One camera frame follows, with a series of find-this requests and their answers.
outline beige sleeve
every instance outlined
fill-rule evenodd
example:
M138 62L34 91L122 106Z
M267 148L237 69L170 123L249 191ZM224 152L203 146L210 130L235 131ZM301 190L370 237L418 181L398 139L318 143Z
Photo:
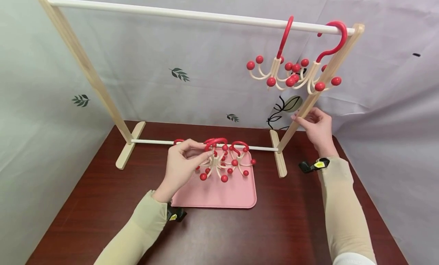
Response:
M156 241L167 222L167 204L154 200L149 191L133 215L104 248L95 265L136 265Z
M346 160L333 157L319 171L325 209L326 233L332 260L343 253L358 253L375 264L369 228L353 190L353 178Z

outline white backdrop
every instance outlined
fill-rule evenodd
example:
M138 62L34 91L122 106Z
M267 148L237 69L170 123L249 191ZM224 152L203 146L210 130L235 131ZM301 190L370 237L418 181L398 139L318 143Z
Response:
M349 27L364 23L364 35L337 74L343 83L318 105L334 116L336 135L409 262L439 263L433 188L439 167L426 163L437 149L432 138L439 128L439 0L100 1L283 20L294 15L321 24L342 20ZM112 124L37 0L0 5L0 87L7 93L0 99L0 208L8 211L0 216L0 256L20 265ZM281 104L280 92L267 92L245 64L262 54L269 68L283 30L79 9L64 13L127 120L268 128L273 107ZM287 61L314 60L338 39L292 31L284 55ZM187 79L174 77L175 68ZM79 94L90 99L86 107L72 101ZM306 98L301 91L282 93L284 101L295 95ZM272 126L288 126L294 109L275 115L282 118Z

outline wooden upright post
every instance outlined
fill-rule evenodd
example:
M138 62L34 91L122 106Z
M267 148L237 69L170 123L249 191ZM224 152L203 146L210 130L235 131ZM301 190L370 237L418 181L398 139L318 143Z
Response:
M363 32L364 32L364 25L363 24L355 23L353 28L355 29L355 33L352 36L349 36L346 43L340 49L340 51L338 51L335 55L332 56L325 71L323 72L323 74L320 77L320 81L325 83L325 85L330 83L330 80L335 75L338 68L340 68L340 66L343 63L346 56L349 54L352 47L355 45L355 43L357 42L359 37L361 37L361 34L363 34ZM321 95L321 92L318 92L315 95L309 95L306 98L305 102L300 107L300 111L298 112L297 116L302 117L302 118L306 117L306 115L308 115L309 111L312 109L314 104L317 102L320 95ZM299 127L299 124L296 121L292 121L287 132L282 137L280 143L277 145L277 149L278 149L277 153L282 153L286 144L288 143L288 141L291 140L292 136L297 131L298 127Z
M107 92L104 83L102 82L101 78L93 67L91 61L87 57L84 48L81 46L78 38L75 35L75 32L73 32L73 29L71 28L66 17L64 17L63 13L58 7L50 5L47 0L38 1L40 2L41 6L43 6L43 9L44 11L46 11L47 16L52 21L55 28L58 30L58 33L64 40L64 43L66 43L73 57L78 62L81 70L83 71L90 85L95 90L99 99L107 108L111 118L118 127L125 141L128 145L132 144L131 140L133 139L133 136L131 135L130 130L128 130L128 127L123 121L118 109L116 108L116 105L113 103L113 100L111 100L111 97Z

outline finger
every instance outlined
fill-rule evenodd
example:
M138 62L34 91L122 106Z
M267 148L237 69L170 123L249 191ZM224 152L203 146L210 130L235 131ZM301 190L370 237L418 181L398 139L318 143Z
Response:
M178 149L180 150L181 153L183 153L186 150L190 150L190 149L204 149L206 147L206 144L202 144L199 142L196 142L194 140L188 139L183 141L180 144L176 145L178 147Z
M185 158L193 158L194 156L200 155L204 153L203 149L190 149L188 151L186 151L183 155Z
M209 158L209 156L213 155L213 151L210 150L209 152L204 152L201 155L198 155L194 158L192 158L190 161L193 162L194 167L198 166L199 164L202 164L203 161Z
M306 119L301 118L301 117L297 117L295 121L298 124L300 124L300 126L302 126L305 130L311 128L314 125L314 123L311 123L311 122L309 122Z
M330 116L327 115L322 110L318 109L317 107L313 107L310 111L310 113L313 113L315 116L319 118L319 120L328 120L330 119Z
M316 119L314 118L314 116L312 116L312 115L307 115L307 116L305 117L305 120L307 120L307 121L309 121L309 122L311 122L311 123L317 123L317 122L318 122L318 120L316 120Z

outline wooden clothes rack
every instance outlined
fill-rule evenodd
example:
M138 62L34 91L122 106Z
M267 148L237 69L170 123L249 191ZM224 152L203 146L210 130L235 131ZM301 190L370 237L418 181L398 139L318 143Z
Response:
M61 12L60 7L70 7L70 8L84 8L91 10L101 10L101 11L116 11L125 13L135 13L135 14L147 14L150 16L165 16L181 19L197 19L206 20L214 22L225 22L234 23L241 25L252 25L252 26L262 26L271 28L285 28L287 22L282 20L274 19L261 19L245 16L233 16L229 14L214 14L196 11L185 11L176 9L166 9L166 8L156 8L149 6L137 6L137 5L123 5L117 3L106 3L106 2L90 2L87 0L38 0L46 11L47 16L52 21L53 25L57 29L61 38L66 43L73 57L78 62L81 70L83 71L85 77L89 81L90 85L96 92L96 95L107 108L111 118L118 127L120 133L127 142L116 161L116 167L122 170L124 169L127 161L133 151L136 143L148 143L148 144L166 144L173 145L173 141L165 140L141 140L139 139L142 130L145 127L145 122L141 121L136 124L132 133L128 130L122 116L120 115L118 109L116 108L113 100L111 99L109 92L105 88L104 83L93 67L91 61L87 57L86 52L81 46L78 38L73 32L69 22L67 21L64 14ZM318 25L311 23L294 22L292 23L291 30L316 32L323 34L340 34L338 28L334 26ZM335 75L338 68L343 63L346 56L349 54L350 49L359 39L364 31L364 25L355 24L353 28L347 28L348 38L344 46L332 56L329 61L325 71L320 77L320 81L325 84L329 83L330 79ZM309 95L301 106L298 116L304 117L308 114L309 110L314 106L315 102L320 97L321 92L314 95ZM287 175L287 169L285 166L284 157L282 151L288 141L291 139L295 131L298 129L298 123L293 121L288 128L286 134L281 140L279 140L278 134L275 130L270 130L270 136L272 141L272 147L258 147L249 146L251 150L265 150L269 152L274 152L274 157L277 164L277 170L280 178Z

